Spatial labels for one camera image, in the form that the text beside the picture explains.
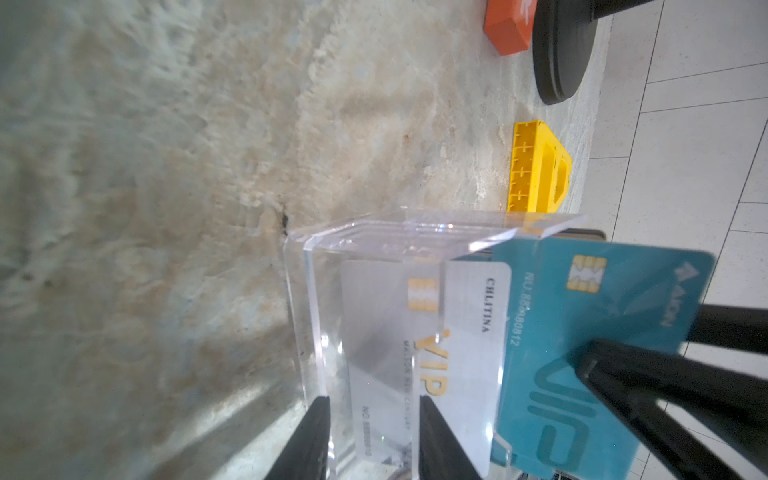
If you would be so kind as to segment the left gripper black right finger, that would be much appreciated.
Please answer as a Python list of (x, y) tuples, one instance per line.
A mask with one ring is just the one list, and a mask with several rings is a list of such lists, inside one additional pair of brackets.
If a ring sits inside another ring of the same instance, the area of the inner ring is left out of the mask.
[(433, 400), (421, 396), (419, 402), (419, 478), (480, 480), (481, 477)]

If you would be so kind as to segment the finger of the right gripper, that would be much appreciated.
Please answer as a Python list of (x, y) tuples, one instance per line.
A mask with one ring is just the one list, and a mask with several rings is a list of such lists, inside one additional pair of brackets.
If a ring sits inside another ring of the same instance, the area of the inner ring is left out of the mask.
[(687, 341), (766, 355), (767, 331), (766, 309), (703, 304)]
[(679, 479), (738, 473), (666, 413), (680, 407), (761, 472), (767, 470), (767, 382), (667, 354), (594, 339), (574, 354), (579, 380)]

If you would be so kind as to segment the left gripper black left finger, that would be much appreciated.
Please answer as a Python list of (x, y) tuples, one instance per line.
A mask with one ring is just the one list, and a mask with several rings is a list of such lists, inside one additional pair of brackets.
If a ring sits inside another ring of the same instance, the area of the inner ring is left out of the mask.
[(325, 480), (328, 465), (330, 400), (313, 400), (265, 477), (266, 480)]

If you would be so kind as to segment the teal VIP card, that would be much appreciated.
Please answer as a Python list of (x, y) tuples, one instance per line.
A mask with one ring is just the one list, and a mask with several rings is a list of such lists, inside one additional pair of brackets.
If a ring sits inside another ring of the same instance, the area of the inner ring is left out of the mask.
[(676, 354), (713, 255), (549, 237), (513, 239), (483, 258), (512, 271), (492, 461), (541, 479), (625, 478), (638, 440), (578, 379), (578, 360), (595, 339)]

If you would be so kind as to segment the silver VIP card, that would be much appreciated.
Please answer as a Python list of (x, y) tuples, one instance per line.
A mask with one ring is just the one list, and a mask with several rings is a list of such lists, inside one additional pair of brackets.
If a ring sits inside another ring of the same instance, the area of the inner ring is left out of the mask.
[(361, 459), (403, 463), (418, 399), (427, 396), (487, 475), (511, 280), (504, 262), (342, 264), (341, 345)]

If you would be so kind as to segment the clear acrylic card box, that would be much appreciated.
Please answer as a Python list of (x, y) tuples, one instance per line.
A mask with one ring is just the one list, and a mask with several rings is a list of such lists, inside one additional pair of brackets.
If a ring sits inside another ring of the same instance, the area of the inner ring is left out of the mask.
[(290, 231), (284, 261), (303, 391), (326, 411), (325, 479), (483, 479), (524, 275), (504, 246), (577, 214), (398, 208)]

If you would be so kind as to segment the yellow triangular plastic piece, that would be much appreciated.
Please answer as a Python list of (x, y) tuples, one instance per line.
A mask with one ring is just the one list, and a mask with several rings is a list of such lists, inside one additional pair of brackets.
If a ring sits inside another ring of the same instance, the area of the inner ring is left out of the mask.
[(510, 155), (507, 210), (557, 212), (567, 196), (571, 172), (571, 156), (545, 122), (516, 123)]

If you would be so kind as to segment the small red cube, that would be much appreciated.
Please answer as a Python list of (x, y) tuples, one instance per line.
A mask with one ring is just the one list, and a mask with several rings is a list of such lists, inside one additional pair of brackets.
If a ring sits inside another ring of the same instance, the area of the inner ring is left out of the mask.
[(502, 56), (524, 52), (532, 40), (536, 0), (489, 0), (484, 33)]

